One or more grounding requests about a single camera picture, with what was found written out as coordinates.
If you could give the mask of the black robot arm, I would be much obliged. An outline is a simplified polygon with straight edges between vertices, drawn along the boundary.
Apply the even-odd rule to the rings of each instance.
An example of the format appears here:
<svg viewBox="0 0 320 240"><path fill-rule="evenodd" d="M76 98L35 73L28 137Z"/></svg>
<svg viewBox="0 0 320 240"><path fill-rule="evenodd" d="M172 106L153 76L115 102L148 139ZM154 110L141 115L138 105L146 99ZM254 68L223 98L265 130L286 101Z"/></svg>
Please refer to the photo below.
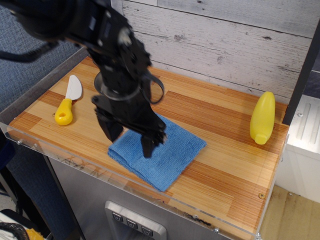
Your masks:
<svg viewBox="0 0 320 240"><path fill-rule="evenodd" d="M32 62L52 50L59 41L86 48L99 68L94 80L98 95L92 98L100 127L111 141L124 128L141 135L143 155L166 140L165 123L151 106L151 84L163 83L149 72L150 54L136 39L128 20L107 0L3 0L25 31L44 41L26 53L1 52L14 62Z"/></svg>

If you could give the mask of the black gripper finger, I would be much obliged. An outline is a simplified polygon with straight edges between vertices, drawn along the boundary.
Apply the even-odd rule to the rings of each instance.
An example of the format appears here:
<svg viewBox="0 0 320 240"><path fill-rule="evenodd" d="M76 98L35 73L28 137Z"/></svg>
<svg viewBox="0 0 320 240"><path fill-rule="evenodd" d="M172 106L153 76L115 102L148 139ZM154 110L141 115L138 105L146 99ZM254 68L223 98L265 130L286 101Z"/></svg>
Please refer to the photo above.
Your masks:
<svg viewBox="0 0 320 240"><path fill-rule="evenodd" d="M154 135L145 134L141 137L143 156L151 158L154 149L159 145L159 139Z"/></svg>
<svg viewBox="0 0 320 240"><path fill-rule="evenodd" d="M113 119L109 119L104 115L98 114L97 120L102 131L111 142L114 142L123 132L123 126Z"/></svg>

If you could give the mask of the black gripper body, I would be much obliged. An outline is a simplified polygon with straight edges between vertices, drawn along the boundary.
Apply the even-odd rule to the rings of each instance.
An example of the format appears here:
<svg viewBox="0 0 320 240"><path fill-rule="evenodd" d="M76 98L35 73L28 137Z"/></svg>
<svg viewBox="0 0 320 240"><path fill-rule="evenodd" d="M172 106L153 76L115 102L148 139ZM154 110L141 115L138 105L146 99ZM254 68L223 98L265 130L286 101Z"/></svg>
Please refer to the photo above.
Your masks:
<svg viewBox="0 0 320 240"><path fill-rule="evenodd" d="M141 81L119 93L103 83L103 94L95 95L91 101L96 106L96 115L114 120L123 128L139 134L156 136L160 144L167 140L166 124L155 114L151 105L158 104L164 97L163 83L150 72L142 75Z"/></svg>

